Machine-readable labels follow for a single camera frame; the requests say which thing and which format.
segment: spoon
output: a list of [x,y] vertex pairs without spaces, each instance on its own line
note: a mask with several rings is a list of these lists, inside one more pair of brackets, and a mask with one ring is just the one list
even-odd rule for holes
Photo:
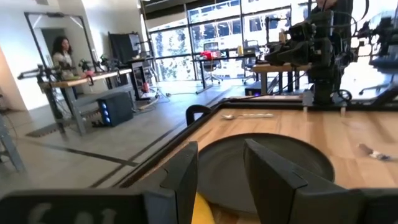
[[222,118],[227,119],[227,120],[232,120],[236,119],[238,117],[244,117],[244,118],[273,118],[273,114],[240,114],[237,116],[234,116],[233,114],[223,114],[221,115]]

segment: concrete floor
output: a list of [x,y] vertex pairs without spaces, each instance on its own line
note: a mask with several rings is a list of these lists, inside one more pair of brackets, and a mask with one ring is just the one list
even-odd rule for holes
[[[390,79],[391,76],[371,67],[352,64],[346,70],[342,88],[351,91],[355,98],[371,98],[377,94],[375,91],[359,96],[360,89],[389,82]],[[304,77],[303,88],[308,87],[305,80]],[[194,93],[199,84],[163,83],[162,90],[164,93]],[[186,126],[185,110],[188,106],[210,106],[224,97],[243,94],[240,80],[226,80],[199,95],[173,95],[170,102],[158,103],[148,113],[137,115],[115,128],[95,129],[83,137],[71,128],[67,128],[65,135],[55,132],[42,138],[26,137],[26,133],[54,122],[48,106],[8,114],[4,119],[26,171],[16,172],[3,157],[0,195],[17,189],[109,187]]]

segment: black plate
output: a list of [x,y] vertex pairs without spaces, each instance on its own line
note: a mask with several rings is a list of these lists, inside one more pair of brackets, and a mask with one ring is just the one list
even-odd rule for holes
[[328,158],[308,143],[278,134],[239,134],[215,141],[199,153],[198,192],[207,201],[238,214],[257,214],[244,171],[245,139],[253,139],[314,174],[334,181],[335,172]]

